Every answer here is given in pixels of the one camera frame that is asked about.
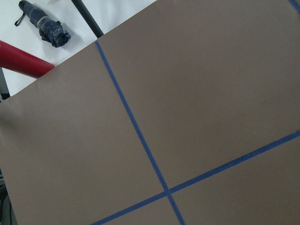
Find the black tripod rod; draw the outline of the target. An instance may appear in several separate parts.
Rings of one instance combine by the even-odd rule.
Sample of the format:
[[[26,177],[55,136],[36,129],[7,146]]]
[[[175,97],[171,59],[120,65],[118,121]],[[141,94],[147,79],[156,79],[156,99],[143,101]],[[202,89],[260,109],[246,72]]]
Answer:
[[[83,19],[86,21],[90,29],[97,38],[103,36],[103,32],[81,0],[71,0],[76,9],[79,11]]]

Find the red cylinder bottle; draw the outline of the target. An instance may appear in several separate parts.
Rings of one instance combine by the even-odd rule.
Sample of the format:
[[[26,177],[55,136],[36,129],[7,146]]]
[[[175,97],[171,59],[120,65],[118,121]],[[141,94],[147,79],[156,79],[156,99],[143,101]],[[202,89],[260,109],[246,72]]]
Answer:
[[[0,41],[0,67],[33,78],[40,78],[55,66],[45,60]]]

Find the folded navy umbrella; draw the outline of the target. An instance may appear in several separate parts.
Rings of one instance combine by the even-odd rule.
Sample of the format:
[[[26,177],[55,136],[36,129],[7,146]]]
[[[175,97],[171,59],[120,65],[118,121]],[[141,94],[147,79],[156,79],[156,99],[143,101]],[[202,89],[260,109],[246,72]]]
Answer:
[[[14,23],[15,26],[19,26],[23,18],[27,16],[29,21],[39,30],[42,40],[49,42],[53,47],[61,47],[71,39],[71,35],[62,27],[61,23],[51,19],[39,7],[26,0],[20,1],[18,6],[23,13]]]

